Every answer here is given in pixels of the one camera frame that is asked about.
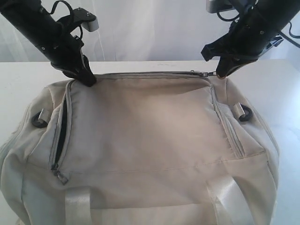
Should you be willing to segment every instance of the bag handle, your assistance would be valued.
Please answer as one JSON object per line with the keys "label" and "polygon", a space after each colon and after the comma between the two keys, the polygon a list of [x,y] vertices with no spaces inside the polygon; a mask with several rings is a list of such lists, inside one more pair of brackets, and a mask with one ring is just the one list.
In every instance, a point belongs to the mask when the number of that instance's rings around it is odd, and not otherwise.
{"label": "bag handle", "polygon": [[[227,175],[207,181],[218,225],[255,225],[247,201],[233,177]],[[66,225],[92,225],[90,188],[66,191]]]}

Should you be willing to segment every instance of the white curtain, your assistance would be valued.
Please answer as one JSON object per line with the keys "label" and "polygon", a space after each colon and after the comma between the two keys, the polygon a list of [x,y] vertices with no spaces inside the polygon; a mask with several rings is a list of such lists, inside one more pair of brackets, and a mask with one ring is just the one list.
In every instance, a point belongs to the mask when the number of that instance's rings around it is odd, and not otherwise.
{"label": "white curtain", "polygon": [[[67,1],[98,17],[99,30],[85,31],[83,36],[83,52],[90,61],[202,60],[203,46],[224,35],[230,25],[207,13],[203,0]],[[50,11],[54,2],[42,4]],[[53,17],[67,14],[68,9],[59,4]],[[0,26],[0,61],[47,61],[3,16]],[[294,19],[294,32],[300,33],[300,16]],[[300,52],[289,43],[264,56],[291,61],[296,57]]]}

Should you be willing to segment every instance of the metal ring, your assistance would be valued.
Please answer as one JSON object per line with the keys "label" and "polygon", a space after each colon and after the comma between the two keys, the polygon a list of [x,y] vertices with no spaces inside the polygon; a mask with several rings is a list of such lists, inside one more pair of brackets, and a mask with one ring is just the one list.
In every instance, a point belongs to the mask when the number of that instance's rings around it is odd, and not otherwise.
{"label": "metal ring", "polygon": [[38,121],[39,115],[41,114],[42,111],[38,112],[37,114],[34,115],[34,117],[32,117],[31,119],[31,123],[33,126],[35,126],[36,128],[46,128],[48,126],[48,123],[44,122],[40,122]]}
{"label": "metal ring", "polygon": [[247,122],[252,118],[253,112],[248,106],[245,106],[245,105],[242,105],[242,104],[241,104],[241,106],[242,106],[243,110],[245,111],[245,116],[240,116],[239,121]]}

